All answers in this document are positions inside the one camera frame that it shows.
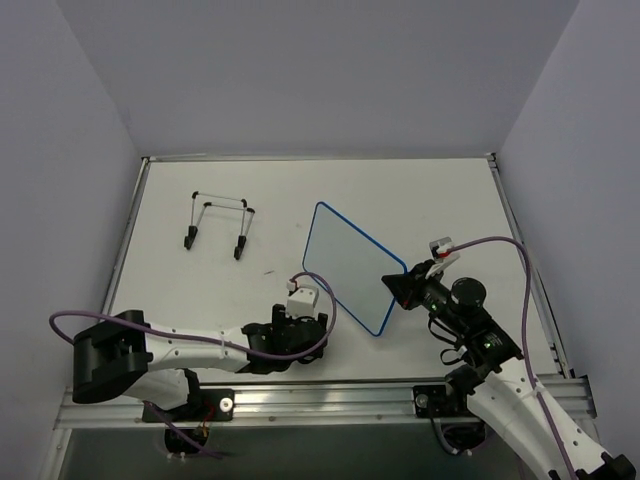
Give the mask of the blue framed small whiteboard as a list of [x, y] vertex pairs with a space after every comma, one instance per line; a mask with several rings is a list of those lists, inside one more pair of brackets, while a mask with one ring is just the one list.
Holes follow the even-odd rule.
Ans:
[[395, 305], [382, 277], [408, 271], [403, 260], [326, 202], [314, 208], [302, 268], [323, 277], [337, 303], [374, 337], [384, 332]]

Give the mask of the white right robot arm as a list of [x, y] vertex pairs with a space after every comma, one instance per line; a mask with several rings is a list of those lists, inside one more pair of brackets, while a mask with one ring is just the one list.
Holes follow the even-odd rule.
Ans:
[[442, 276], [427, 260], [381, 280], [401, 308], [425, 308], [454, 337], [462, 364], [445, 377], [447, 406], [482, 420], [539, 479], [635, 478], [626, 456], [593, 440], [528, 372], [523, 351], [485, 310], [484, 285], [465, 277], [446, 287]]

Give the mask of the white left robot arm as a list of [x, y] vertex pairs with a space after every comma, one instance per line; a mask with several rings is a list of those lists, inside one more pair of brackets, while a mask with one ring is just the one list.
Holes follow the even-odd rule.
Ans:
[[127, 396], [190, 419], [206, 407], [197, 372], [281, 373], [324, 355], [335, 314], [301, 312], [276, 304], [268, 323], [206, 334], [153, 326], [141, 310], [102, 317], [78, 333], [73, 345], [72, 398], [81, 405]]

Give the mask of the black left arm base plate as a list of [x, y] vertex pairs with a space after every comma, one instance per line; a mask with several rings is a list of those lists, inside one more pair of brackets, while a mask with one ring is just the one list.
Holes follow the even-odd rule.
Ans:
[[161, 413], [172, 422], [228, 422], [233, 419], [235, 391], [230, 388], [204, 388], [188, 403]]

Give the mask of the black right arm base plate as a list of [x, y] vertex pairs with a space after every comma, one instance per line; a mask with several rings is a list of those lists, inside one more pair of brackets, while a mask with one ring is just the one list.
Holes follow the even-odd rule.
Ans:
[[412, 387], [413, 407], [418, 418], [471, 417], [464, 397], [448, 384], [424, 384]]

